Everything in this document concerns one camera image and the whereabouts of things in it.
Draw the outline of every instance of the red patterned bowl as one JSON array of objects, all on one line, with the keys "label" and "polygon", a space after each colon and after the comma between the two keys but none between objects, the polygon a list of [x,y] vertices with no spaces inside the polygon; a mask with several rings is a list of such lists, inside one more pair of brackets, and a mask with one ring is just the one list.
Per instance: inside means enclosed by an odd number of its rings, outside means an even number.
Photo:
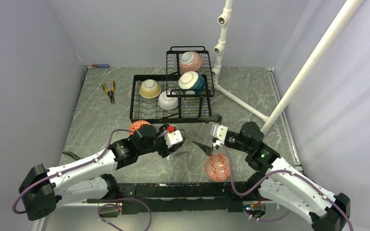
[{"label": "red patterned bowl", "polygon": [[179,68],[182,73],[188,71],[198,71],[202,66],[203,59],[195,51],[188,51],[182,54],[181,59],[179,60]]},{"label": "red patterned bowl", "polygon": [[140,127],[142,127],[144,124],[151,125],[150,123],[148,123],[145,120],[137,120],[134,123],[132,123],[128,129],[132,130],[132,131],[135,131],[135,130],[139,129]]},{"label": "red patterned bowl", "polygon": [[208,156],[205,161],[205,173],[209,179],[215,182],[222,182],[229,178],[229,160],[226,155],[216,153]]}]

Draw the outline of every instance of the red component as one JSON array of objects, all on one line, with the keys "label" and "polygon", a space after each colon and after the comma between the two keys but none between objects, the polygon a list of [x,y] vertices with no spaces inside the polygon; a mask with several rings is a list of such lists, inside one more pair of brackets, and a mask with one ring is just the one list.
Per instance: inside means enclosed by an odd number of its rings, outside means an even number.
[{"label": "red component", "polygon": [[168,130],[168,132],[169,132],[169,133],[171,133],[171,132],[175,131],[175,128],[174,128],[174,127],[172,127],[172,126],[169,126],[169,127],[167,128],[167,130]]}]

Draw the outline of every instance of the beige bowl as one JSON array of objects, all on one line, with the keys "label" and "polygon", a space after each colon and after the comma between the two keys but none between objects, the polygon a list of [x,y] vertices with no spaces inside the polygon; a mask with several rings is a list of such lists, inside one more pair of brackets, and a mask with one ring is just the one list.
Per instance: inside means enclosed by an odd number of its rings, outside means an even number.
[{"label": "beige bowl", "polygon": [[140,86],[140,95],[146,99],[154,99],[161,93],[161,85],[153,79],[147,79]]}]

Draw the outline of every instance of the yellow-handled pliers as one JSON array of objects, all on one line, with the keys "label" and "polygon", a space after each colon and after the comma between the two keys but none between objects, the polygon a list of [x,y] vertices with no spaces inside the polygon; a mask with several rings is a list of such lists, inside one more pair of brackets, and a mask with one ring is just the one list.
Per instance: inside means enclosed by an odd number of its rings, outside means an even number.
[{"label": "yellow-handled pliers", "polygon": [[116,84],[114,83],[114,80],[111,81],[111,84],[113,85],[111,87],[111,91],[107,90],[106,84],[103,82],[103,89],[107,93],[108,97],[110,98],[111,104],[114,104],[114,90],[116,89]]}]

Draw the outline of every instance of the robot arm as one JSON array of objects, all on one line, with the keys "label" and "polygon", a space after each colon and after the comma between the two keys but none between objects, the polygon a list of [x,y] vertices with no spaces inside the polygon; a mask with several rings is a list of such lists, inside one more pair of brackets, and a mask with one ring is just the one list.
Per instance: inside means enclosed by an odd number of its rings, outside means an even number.
[{"label": "robot arm", "polygon": [[[45,169],[34,166],[25,177],[19,193],[29,220],[47,216],[57,207],[84,199],[121,197],[116,180],[110,174],[135,163],[139,156],[157,152],[162,158],[172,154],[185,141],[184,131],[168,124],[157,131],[143,125],[128,138],[118,140],[100,152],[73,163]],[[47,179],[31,187],[42,179]]]},{"label": "robot arm", "polygon": [[[349,217],[350,199],[345,194],[335,195],[297,171],[279,153],[263,143],[264,134],[256,123],[247,122],[242,125],[240,132],[236,133],[220,124],[222,118],[219,115],[212,116],[209,120],[218,123],[213,124],[211,129],[212,145],[206,146],[194,141],[206,155],[211,155],[213,149],[222,145],[246,152],[245,161],[257,171],[249,178],[249,184],[254,185],[265,175],[276,172],[257,187],[256,190],[262,197],[276,201],[303,217],[312,224],[315,231],[340,231],[343,229],[346,223],[345,218],[327,198],[338,205]],[[310,182],[321,193],[303,179]]]}]

